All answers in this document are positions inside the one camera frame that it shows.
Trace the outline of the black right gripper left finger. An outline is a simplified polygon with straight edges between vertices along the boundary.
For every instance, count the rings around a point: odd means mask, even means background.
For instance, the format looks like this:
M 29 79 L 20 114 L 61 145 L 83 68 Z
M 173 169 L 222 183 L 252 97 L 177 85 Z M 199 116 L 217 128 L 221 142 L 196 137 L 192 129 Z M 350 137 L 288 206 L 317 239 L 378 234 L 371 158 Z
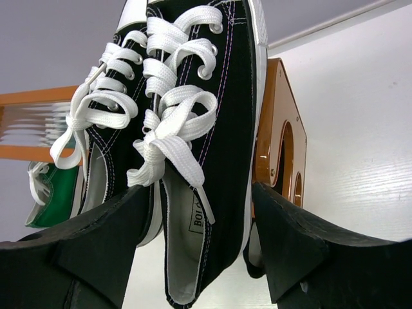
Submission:
M 121 308 L 149 218 L 148 188 L 1 242 L 1 308 Z

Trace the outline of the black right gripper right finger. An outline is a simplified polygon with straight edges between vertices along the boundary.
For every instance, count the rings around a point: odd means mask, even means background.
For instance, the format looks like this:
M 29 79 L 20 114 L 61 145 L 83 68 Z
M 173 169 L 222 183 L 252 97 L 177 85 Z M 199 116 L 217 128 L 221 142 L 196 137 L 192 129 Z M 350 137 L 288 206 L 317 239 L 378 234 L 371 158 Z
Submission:
M 252 189 L 271 301 L 279 308 L 410 308 L 411 241 L 326 221 L 269 186 Z

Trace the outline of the green sneaker white laces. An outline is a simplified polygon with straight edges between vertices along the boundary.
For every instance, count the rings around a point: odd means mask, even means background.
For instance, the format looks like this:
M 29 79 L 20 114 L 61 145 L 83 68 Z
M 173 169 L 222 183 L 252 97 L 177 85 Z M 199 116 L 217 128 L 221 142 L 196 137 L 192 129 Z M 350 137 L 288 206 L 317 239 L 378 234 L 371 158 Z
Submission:
M 75 217 L 80 210 L 83 168 L 59 169 L 54 164 L 30 162 L 29 185 L 34 205 L 25 222 L 41 229 Z

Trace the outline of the black sneaker white laces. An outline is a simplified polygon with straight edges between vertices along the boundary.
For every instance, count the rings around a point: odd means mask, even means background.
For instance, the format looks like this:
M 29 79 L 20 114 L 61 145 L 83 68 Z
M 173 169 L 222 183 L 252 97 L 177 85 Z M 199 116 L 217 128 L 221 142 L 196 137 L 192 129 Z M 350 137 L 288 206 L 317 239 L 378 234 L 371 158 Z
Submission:
M 110 200 L 130 185 L 127 172 L 143 164 L 133 147 L 144 137 L 143 61 L 148 58 L 147 1 L 126 1 L 113 40 L 70 102 L 65 132 L 50 149 L 59 169 L 83 164 L 84 185 L 77 214 Z

